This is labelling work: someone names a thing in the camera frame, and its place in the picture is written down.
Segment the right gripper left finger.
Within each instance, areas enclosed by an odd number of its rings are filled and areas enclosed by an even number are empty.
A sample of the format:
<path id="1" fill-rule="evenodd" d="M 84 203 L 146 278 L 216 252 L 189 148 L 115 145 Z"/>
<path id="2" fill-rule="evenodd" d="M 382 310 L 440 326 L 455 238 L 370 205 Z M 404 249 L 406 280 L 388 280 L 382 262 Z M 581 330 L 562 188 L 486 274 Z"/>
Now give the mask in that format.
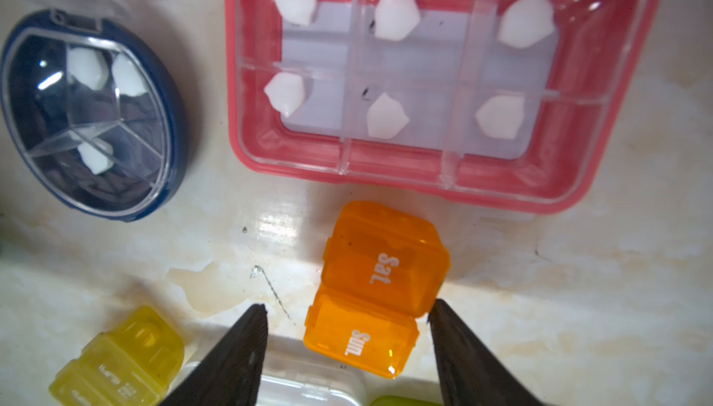
<path id="1" fill-rule="evenodd" d="M 162 404 L 256 404 L 267 341 L 267 309 L 254 304 Z"/>

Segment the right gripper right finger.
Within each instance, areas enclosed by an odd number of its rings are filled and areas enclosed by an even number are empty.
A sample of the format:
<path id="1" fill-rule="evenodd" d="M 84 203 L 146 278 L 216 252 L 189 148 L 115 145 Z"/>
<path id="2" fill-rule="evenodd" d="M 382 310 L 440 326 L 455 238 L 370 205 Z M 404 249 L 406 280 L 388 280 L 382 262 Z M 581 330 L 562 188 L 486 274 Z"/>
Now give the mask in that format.
<path id="1" fill-rule="evenodd" d="M 428 324 L 446 405 L 542 406 L 445 300 L 436 300 Z"/>

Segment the lime green square pillbox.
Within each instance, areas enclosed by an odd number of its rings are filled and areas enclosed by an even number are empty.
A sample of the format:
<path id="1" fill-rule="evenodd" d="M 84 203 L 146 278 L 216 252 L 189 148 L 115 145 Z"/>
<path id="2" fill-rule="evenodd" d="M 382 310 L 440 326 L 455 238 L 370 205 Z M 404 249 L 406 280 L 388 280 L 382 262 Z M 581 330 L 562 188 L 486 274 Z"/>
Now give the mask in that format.
<path id="1" fill-rule="evenodd" d="M 374 400 L 371 406 L 440 406 L 440 404 L 399 396 L 383 396 Z"/>

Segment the yellow small pillbox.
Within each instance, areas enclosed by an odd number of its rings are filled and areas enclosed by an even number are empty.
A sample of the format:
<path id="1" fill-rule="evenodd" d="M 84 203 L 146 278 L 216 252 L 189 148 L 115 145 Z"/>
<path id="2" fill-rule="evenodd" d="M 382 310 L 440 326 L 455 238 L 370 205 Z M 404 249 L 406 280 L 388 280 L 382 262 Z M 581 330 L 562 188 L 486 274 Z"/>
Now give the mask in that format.
<path id="1" fill-rule="evenodd" d="M 62 405 L 157 405 L 184 361 L 178 333 L 149 306 L 97 335 L 49 387 Z"/>

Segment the orange two-cell pillbox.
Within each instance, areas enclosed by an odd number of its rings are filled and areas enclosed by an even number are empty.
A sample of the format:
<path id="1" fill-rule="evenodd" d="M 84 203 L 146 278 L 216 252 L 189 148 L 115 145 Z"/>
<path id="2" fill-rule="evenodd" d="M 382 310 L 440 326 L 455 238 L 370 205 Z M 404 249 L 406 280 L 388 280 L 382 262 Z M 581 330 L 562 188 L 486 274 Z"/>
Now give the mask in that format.
<path id="1" fill-rule="evenodd" d="M 394 379 L 419 337 L 450 268 L 427 220 L 374 202 L 342 210 L 323 255 L 319 290 L 306 315 L 309 350 Z"/>

